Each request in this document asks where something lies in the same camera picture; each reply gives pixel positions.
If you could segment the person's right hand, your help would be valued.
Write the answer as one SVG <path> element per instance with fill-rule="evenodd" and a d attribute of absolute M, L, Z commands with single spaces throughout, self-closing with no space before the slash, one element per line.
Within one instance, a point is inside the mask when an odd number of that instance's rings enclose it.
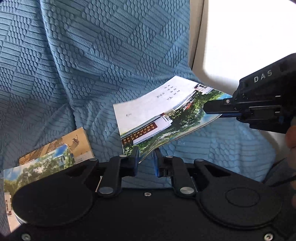
<path fill-rule="evenodd" d="M 291 163 L 295 163 L 295 146 L 296 146 L 296 127 L 291 126 L 287 133 L 285 134 L 285 142 L 287 147 L 289 148 L 289 161 Z"/>

